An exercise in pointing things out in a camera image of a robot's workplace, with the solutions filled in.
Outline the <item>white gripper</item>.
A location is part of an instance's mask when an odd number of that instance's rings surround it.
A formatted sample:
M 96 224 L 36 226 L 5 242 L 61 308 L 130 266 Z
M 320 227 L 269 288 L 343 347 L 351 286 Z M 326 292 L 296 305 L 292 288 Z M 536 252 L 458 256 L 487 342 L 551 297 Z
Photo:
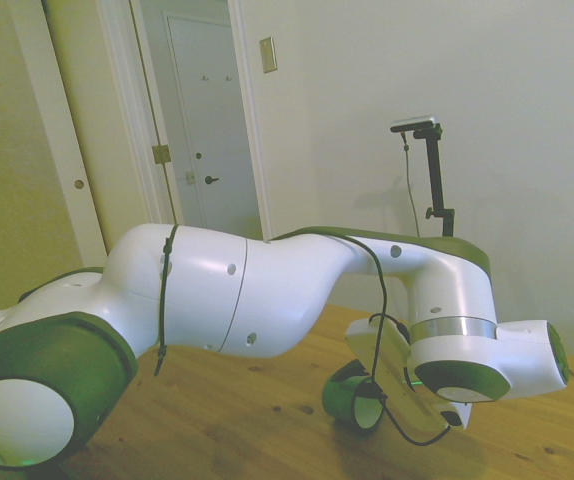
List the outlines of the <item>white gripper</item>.
M 352 322 L 345 333 L 348 346 L 366 370 L 372 373 L 376 365 L 374 379 L 361 382 L 361 396 L 386 400 L 389 411 L 406 433 L 444 431 L 448 423 L 433 408 L 432 400 L 424 398 L 419 389 L 413 391 L 405 378 L 410 345 L 391 320 L 384 320 L 381 336 L 379 326 L 379 320 L 360 319 Z

